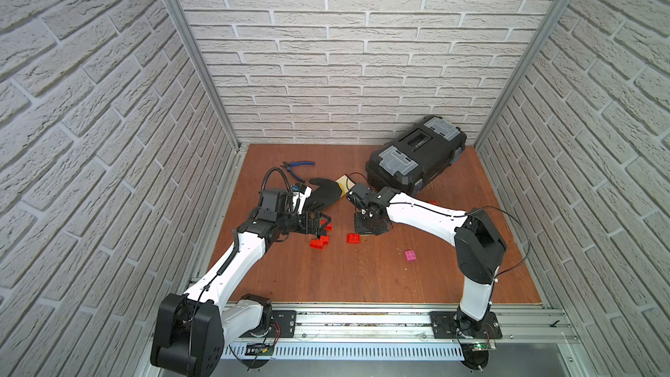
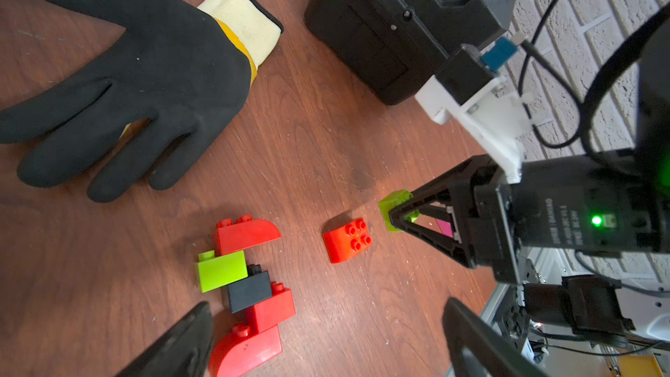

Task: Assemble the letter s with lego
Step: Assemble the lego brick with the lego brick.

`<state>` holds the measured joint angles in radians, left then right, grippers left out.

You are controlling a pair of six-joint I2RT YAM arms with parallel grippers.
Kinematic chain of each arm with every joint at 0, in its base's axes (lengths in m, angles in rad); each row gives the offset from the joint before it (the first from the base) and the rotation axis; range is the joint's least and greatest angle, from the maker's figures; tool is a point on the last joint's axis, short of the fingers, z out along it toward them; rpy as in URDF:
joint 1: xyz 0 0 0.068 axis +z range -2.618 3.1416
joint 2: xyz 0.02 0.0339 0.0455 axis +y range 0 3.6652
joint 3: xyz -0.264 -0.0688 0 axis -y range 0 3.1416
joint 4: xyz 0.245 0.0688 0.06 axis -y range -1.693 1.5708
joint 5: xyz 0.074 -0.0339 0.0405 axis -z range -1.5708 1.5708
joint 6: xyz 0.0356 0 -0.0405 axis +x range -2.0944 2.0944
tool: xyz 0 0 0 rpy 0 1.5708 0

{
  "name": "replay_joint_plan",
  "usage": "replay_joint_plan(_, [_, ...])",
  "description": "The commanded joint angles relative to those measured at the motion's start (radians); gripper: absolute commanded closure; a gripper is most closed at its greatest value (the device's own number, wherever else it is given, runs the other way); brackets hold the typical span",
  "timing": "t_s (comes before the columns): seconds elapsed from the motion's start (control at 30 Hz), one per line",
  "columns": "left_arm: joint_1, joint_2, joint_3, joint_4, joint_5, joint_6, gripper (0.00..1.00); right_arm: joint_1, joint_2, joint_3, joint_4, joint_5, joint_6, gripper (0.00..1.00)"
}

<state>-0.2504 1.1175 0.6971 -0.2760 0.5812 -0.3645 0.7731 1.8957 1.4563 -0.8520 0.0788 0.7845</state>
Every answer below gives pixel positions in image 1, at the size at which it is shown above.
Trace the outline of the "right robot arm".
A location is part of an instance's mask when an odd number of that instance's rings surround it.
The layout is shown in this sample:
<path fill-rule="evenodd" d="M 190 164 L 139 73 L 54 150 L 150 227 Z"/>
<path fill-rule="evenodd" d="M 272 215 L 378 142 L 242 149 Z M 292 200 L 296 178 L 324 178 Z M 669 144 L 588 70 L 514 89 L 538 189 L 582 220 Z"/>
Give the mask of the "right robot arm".
<path fill-rule="evenodd" d="M 404 224 L 428 233 L 455 248 L 463 275 L 462 298 L 456 311 L 446 317 L 446 333 L 464 340 L 502 337 L 491 310 L 492 295 L 499 278 L 525 263 L 531 249 L 515 265 L 502 269 L 508 249 L 488 207 L 470 211 L 446 209 L 423 202 L 396 188 L 374 191 L 348 176 L 340 178 L 343 197 L 354 207 L 355 233 L 362 237 L 383 236 Z"/>

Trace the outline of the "red lego brick front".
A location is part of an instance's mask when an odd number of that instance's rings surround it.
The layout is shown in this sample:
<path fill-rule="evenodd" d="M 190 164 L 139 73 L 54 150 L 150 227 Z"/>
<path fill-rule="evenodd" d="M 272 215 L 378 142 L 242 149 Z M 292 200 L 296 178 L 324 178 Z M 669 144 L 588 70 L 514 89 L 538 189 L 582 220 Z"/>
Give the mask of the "red lego brick front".
<path fill-rule="evenodd" d="M 347 242 L 349 244 L 360 244 L 360 235 L 356 233 L 349 233 L 347 235 Z"/>

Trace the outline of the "small red lego brick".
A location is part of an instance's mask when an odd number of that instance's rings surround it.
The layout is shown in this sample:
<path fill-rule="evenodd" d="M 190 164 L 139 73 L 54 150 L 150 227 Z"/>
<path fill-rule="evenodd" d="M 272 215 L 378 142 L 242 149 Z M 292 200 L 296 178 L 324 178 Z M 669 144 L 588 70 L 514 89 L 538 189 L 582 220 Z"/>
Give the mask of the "small red lego brick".
<path fill-rule="evenodd" d="M 322 250 L 326 246 L 328 246 L 328 244 L 330 244 L 330 237 L 329 236 L 323 236 L 323 237 L 318 237 L 318 238 L 312 239 L 312 241 L 310 242 L 310 247 L 312 249 Z"/>

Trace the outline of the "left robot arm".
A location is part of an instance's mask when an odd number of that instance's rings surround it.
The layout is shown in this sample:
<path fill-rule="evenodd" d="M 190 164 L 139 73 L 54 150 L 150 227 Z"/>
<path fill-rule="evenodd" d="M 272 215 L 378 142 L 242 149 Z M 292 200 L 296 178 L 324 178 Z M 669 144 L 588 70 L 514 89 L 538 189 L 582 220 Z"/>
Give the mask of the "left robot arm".
<path fill-rule="evenodd" d="M 248 332 L 270 331 L 268 298 L 247 294 L 227 307 L 230 296 L 274 244 L 292 233 L 326 236 L 331 218 L 324 211 L 341 196 L 340 185 L 325 178 L 281 188 L 263 185 L 258 204 L 232 231 L 233 242 L 223 256 L 184 293 L 170 293 L 160 303 L 151 365 L 182 376 L 210 376 L 231 342 Z"/>

